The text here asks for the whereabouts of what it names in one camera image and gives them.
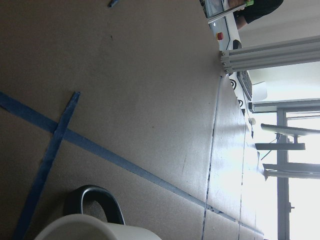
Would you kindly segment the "white mug with smiley face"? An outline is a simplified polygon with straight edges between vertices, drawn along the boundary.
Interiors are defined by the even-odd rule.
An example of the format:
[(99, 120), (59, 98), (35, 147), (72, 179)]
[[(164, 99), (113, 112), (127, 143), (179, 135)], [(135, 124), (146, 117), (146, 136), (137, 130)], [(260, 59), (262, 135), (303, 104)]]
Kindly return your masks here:
[[(99, 203), (107, 221), (83, 213), (84, 199)], [(125, 224), (115, 197), (105, 188), (84, 185), (65, 198), (63, 217), (53, 221), (36, 237), (37, 240), (159, 240), (152, 231)]]

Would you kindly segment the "red emergency stop button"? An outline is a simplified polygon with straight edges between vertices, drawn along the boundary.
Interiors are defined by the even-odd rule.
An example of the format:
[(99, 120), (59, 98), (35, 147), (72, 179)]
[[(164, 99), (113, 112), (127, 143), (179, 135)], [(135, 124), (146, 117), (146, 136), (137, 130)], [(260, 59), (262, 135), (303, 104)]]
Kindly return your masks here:
[(218, 33), (216, 34), (216, 39), (217, 39), (218, 41), (223, 40), (223, 39), (224, 39), (224, 34), (223, 34), (222, 32), (218, 32)]

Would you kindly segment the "person in dark shirt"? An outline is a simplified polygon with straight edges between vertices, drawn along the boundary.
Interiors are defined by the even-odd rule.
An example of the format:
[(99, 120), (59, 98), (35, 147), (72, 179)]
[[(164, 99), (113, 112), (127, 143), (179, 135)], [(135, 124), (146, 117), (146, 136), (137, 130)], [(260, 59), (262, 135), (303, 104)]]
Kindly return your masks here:
[(233, 13), (237, 30), (242, 29), (255, 20), (258, 20), (266, 15), (277, 10), (283, 0), (254, 0), (253, 5), (246, 6)]

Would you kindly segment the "aluminium profile post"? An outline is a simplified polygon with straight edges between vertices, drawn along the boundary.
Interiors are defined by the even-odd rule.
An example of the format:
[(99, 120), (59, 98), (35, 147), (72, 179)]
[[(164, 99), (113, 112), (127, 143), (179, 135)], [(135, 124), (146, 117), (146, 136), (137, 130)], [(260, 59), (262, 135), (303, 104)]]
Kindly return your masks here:
[(221, 52), (220, 61), (226, 73), (266, 69), (320, 60), (320, 37), (262, 44)]

